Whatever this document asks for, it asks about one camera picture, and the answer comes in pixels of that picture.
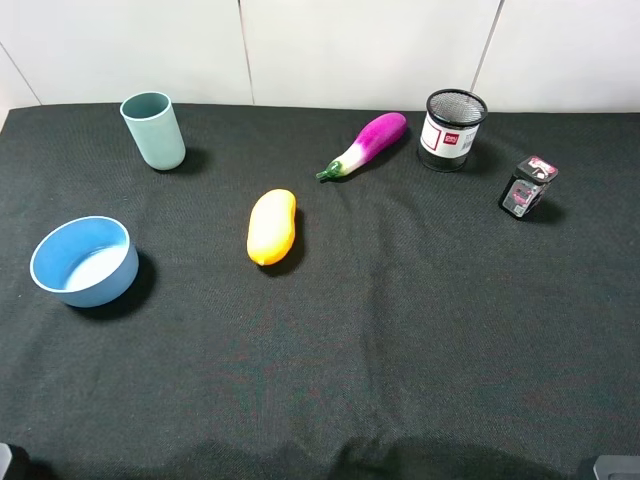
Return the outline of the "blue bowl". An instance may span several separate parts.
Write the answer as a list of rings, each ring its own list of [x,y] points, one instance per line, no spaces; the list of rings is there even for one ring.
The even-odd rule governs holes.
[[[86,216],[51,231],[34,250],[30,275],[42,290],[78,308],[121,296],[134,282],[139,257],[126,227],[106,216]]]

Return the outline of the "yellow toy mango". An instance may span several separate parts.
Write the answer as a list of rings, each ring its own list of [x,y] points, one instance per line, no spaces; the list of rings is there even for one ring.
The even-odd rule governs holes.
[[[295,239],[295,195],[286,189],[274,189],[262,195],[254,205],[248,228],[247,253],[259,266],[281,261]]]

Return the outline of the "black table cloth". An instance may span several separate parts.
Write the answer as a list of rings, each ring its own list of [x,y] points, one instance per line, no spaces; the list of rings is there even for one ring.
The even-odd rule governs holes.
[[[175,109],[150,169],[114,104],[10,112],[1,132],[1,438],[29,479],[574,479],[639,451],[639,118],[499,114],[465,167],[423,116],[354,175],[316,171],[369,111]],[[559,170],[522,219],[516,166]],[[297,202],[278,263],[251,211]],[[57,227],[106,216],[139,257],[93,308],[38,287]]]

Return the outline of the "grey object bottom right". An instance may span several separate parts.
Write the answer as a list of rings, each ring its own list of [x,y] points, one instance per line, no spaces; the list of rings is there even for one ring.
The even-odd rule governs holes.
[[[640,457],[601,455],[593,466],[597,480],[640,480]]]

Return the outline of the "teal plastic cup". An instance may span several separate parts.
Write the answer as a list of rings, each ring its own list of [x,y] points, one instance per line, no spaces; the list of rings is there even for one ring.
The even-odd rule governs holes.
[[[183,163],[186,147],[168,95],[135,94],[120,105],[120,114],[147,165],[168,171]]]

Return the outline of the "purple toy eggplant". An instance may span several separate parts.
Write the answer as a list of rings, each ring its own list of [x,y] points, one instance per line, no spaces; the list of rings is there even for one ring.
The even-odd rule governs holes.
[[[326,181],[350,175],[398,141],[406,129],[407,120],[401,113],[390,112],[376,117],[360,131],[347,150],[318,172],[315,178]]]

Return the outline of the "black mesh pen holder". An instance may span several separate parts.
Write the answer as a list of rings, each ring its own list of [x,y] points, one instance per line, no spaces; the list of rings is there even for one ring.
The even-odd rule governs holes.
[[[450,88],[432,93],[419,136],[421,162],[439,172],[461,169],[487,115],[486,103],[472,92]]]

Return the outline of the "small black pink box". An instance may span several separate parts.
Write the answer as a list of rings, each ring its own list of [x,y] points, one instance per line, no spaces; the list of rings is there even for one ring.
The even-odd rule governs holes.
[[[498,206],[516,219],[522,219],[541,200],[559,170],[540,156],[532,155],[520,162],[506,187]]]

